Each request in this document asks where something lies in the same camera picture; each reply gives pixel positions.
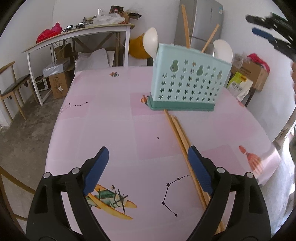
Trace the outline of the person right hand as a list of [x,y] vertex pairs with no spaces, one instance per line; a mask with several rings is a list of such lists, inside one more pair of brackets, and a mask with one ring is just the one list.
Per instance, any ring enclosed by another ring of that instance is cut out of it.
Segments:
[[296,93],[296,63],[293,62],[291,65],[291,78],[293,80],[293,90]]

